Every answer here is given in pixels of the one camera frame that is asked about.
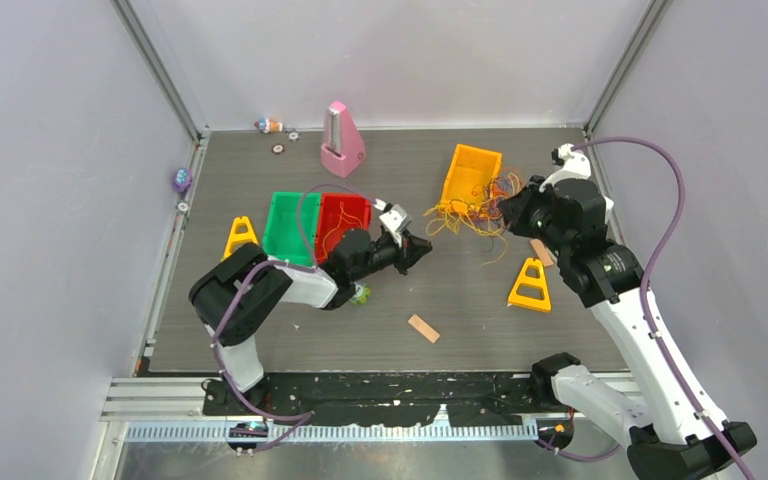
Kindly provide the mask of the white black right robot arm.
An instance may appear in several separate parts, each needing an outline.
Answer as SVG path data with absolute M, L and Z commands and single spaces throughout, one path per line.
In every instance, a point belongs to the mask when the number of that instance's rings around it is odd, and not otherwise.
M 555 255 L 564 284 L 607 331 L 643 399 L 632 400 L 561 352 L 533 365 L 534 403 L 582 413 L 618 444 L 640 479 L 703 479 L 740 462 L 757 445 L 755 432 L 726 416 L 683 359 L 644 268 L 608 236 L 612 201 L 588 179 L 543 181 L 535 175 L 499 202 L 504 225 Z

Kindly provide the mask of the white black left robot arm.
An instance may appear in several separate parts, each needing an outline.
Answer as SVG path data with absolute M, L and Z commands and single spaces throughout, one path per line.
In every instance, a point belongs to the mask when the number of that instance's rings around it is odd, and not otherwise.
M 306 267 L 269 255 L 246 243 L 202 276 L 188 299 L 211 335 L 219 373 L 230 384 L 228 400 L 240 412 L 258 412 L 267 398 L 265 371 L 255 334 L 281 303 L 334 310 L 363 303 L 370 288 L 363 280 L 390 266 L 405 275 L 433 250 L 432 243 L 404 230 L 385 228 L 374 240 L 350 229 L 317 266 Z

